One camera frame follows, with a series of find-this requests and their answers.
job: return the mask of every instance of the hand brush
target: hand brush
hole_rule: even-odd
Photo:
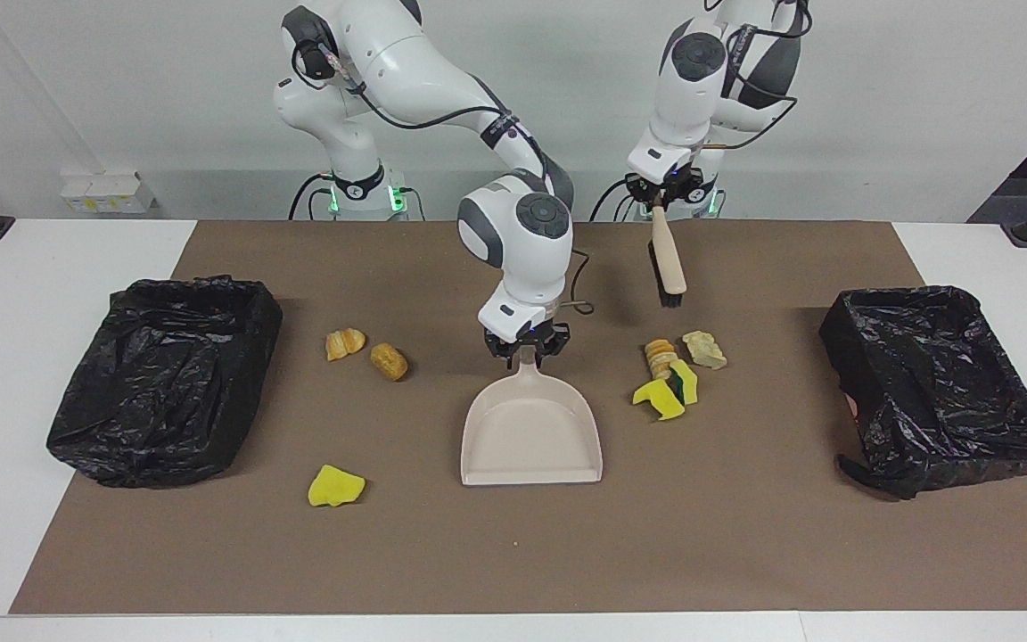
[[[648,240],[648,259],[652,261],[652,272],[656,274],[659,304],[680,307],[684,293],[688,292],[688,284],[680,265],[680,253],[676,251],[676,239],[664,217],[664,207],[659,204],[652,206],[652,240]]]

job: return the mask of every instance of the brown table surface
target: brown table surface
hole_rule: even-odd
[[[505,375],[474,320],[498,273],[451,224],[202,222],[175,276],[264,280],[284,309],[260,414],[224,476],[173,490],[75,477],[14,613],[1027,610],[1027,478],[891,501],[835,454],[859,440],[816,329],[843,289],[921,285],[888,224],[674,224],[689,292],[658,307],[639,224],[594,254],[544,366],[597,416],[602,483],[463,488],[465,410]],[[354,327],[413,363],[327,363]],[[714,333],[729,369],[655,422],[640,346]],[[313,508],[324,463],[370,480]]]

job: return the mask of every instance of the beige dustpan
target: beige dustpan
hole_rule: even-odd
[[[490,383],[469,406],[462,433],[462,483],[596,483],[602,473],[592,410],[568,383],[537,371],[533,346],[517,374]]]

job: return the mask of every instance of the white wall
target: white wall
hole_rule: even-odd
[[[668,33],[698,7],[420,1],[446,56],[485,78],[574,175],[578,216],[624,171]],[[288,73],[278,25],[295,3],[0,0],[0,212],[68,216],[60,173],[97,158],[141,171],[165,216],[284,215],[302,176],[327,167],[270,105]],[[799,106],[728,154],[725,216],[965,220],[1027,153],[1027,3],[811,5]],[[21,71],[3,62],[11,51]],[[37,82],[20,82],[28,71]],[[43,90],[52,102],[37,105]],[[430,214],[452,215],[501,169],[465,130],[372,126]]]

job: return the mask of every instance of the black plastic bag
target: black plastic bag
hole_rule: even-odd
[[[228,468],[281,318],[259,281],[136,281],[111,297],[46,448],[110,487],[176,487]]]
[[[820,337],[868,462],[839,455],[845,475],[901,499],[1027,476],[1027,390],[973,295],[850,290]]]

